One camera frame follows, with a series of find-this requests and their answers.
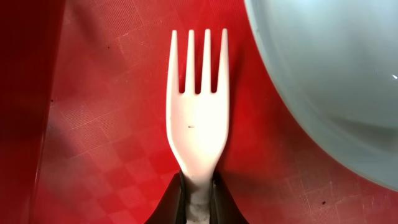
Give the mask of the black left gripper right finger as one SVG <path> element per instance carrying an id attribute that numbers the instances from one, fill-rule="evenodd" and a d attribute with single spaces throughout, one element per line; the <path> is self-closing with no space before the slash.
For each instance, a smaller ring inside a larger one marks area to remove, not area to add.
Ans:
<path id="1" fill-rule="evenodd" d="M 210 224 L 248 224 L 236 205 L 221 174 L 215 172 L 211 180 Z"/>

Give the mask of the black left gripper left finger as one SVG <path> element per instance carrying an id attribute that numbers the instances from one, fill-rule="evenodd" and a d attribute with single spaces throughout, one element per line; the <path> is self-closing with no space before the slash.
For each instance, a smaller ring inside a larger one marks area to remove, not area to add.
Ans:
<path id="1" fill-rule="evenodd" d="M 182 171 L 174 174 L 159 204 L 145 224 L 186 224 L 186 189 Z"/>

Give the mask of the white plastic fork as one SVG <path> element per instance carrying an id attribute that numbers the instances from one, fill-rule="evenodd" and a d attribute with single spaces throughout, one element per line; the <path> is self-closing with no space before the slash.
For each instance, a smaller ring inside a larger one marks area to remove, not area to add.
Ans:
<path id="1" fill-rule="evenodd" d="M 216 92 L 211 91 L 211 31 L 205 31 L 200 93 L 195 92 L 195 33 L 188 33 L 185 91 L 179 91 L 177 31 L 167 72 L 166 128 L 187 188 L 187 223 L 210 222 L 210 188 L 229 132 L 228 31 L 222 30 Z"/>

